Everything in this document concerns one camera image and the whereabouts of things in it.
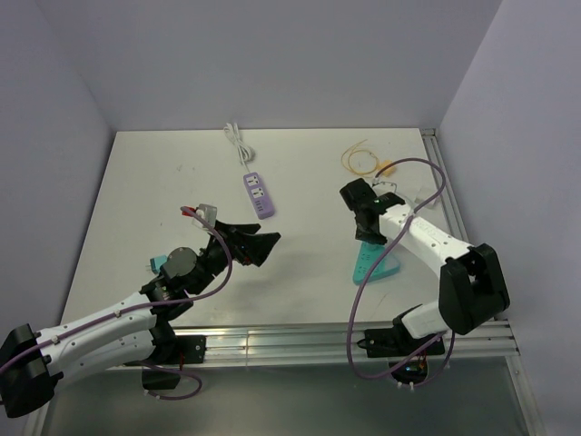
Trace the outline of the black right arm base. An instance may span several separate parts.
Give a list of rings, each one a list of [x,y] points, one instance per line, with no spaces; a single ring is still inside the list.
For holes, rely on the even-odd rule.
[[[357,346],[366,351],[367,357],[373,358],[403,358],[410,355],[418,347],[435,337],[431,334],[421,339],[414,339],[408,333],[396,327],[386,329],[367,329],[364,337],[357,341]],[[397,382],[423,382],[428,378],[428,357],[443,355],[445,345],[443,341],[432,343],[403,367],[392,373]]]

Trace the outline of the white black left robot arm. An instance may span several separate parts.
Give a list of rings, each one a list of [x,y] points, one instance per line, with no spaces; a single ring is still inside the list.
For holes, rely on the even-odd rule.
[[[8,333],[1,346],[1,404],[14,419],[40,409],[56,391],[91,373],[137,364],[172,362],[178,339],[171,321],[209,296],[207,287],[232,266],[260,267],[280,240],[260,225],[216,222],[195,252],[174,249],[157,275],[126,299],[74,322],[35,331],[29,324]]]

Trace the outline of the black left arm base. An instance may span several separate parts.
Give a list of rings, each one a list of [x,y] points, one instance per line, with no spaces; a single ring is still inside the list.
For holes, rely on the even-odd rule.
[[[167,391],[175,390],[180,382],[186,379],[198,383],[192,395],[202,388],[202,382],[191,374],[184,374],[186,366],[202,364],[205,360],[207,337],[204,335],[177,336],[173,344],[166,347],[161,361],[148,361],[149,366],[143,367],[141,382],[143,389],[149,395],[159,395],[167,401],[179,400],[184,395],[171,396]]]

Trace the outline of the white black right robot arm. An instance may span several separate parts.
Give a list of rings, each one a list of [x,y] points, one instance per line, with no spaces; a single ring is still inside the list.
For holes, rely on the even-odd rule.
[[[398,351],[411,354],[435,333],[465,335],[509,307],[504,274],[490,245],[472,245],[445,233],[398,195],[377,195],[361,178],[341,188],[340,195],[354,213],[357,240],[401,244],[438,278],[438,298],[399,317],[402,326],[392,334]]]

